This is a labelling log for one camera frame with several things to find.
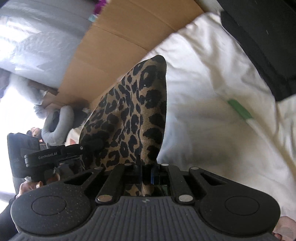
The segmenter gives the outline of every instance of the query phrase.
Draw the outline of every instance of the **person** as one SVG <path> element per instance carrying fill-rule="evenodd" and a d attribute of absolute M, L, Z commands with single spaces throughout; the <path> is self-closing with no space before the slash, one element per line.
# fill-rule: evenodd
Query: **person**
<path fill-rule="evenodd" d="M 46 183 L 50 184 L 52 182 L 59 181 L 59 180 L 60 180 L 60 176 L 59 174 L 56 173 L 53 177 L 49 178 L 46 181 Z M 9 201 L 8 206 L 5 208 L 5 210 L 2 213 L 0 213 L 0 241 L 7 241 L 18 233 L 10 215 L 10 208 L 13 201 L 19 198 L 24 193 L 29 192 L 31 190 L 35 190 L 42 186 L 43 186 L 42 182 L 28 182 L 28 181 L 25 181 L 20 185 L 19 193 Z"/>
<path fill-rule="evenodd" d="M 63 106 L 47 116 L 42 129 L 33 127 L 27 135 L 37 137 L 49 146 L 63 145 L 74 125 L 74 111 L 71 106 Z"/>

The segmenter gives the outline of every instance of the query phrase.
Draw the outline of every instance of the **cardboard box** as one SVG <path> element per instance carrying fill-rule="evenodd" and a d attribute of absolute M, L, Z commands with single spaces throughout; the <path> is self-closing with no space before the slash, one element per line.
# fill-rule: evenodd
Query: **cardboard box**
<path fill-rule="evenodd" d="M 194 0 L 112 0 L 78 46 L 56 101 L 94 109 L 119 77 L 202 13 Z"/>

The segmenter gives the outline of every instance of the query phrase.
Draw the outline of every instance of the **leopard print pillow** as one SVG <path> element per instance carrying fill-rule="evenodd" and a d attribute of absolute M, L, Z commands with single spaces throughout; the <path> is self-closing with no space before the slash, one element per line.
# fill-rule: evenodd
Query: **leopard print pillow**
<path fill-rule="evenodd" d="M 166 62 L 157 55 L 137 64 L 105 96 L 86 122 L 80 143 L 101 138 L 104 149 L 82 156 L 86 169 L 156 162 L 166 118 Z"/>

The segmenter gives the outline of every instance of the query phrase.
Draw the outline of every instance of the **white fabric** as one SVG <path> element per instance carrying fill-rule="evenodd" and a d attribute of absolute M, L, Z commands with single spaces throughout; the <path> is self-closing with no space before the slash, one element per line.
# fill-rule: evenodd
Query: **white fabric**
<path fill-rule="evenodd" d="M 80 127 L 71 129 L 69 131 L 66 142 L 65 142 L 65 146 L 79 143 L 79 138 L 80 138 L 80 133 L 82 131 L 82 128 L 83 128 L 83 125 L 81 125 Z"/>
<path fill-rule="evenodd" d="M 214 14 L 170 35 L 145 59 L 157 54 L 167 62 L 168 93 L 158 162 L 182 170 L 199 166 L 264 191 L 278 201 L 282 215 L 296 219 L 296 96 L 276 103 Z M 239 101 L 260 128 L 248 125 L 228 99 Z"/>

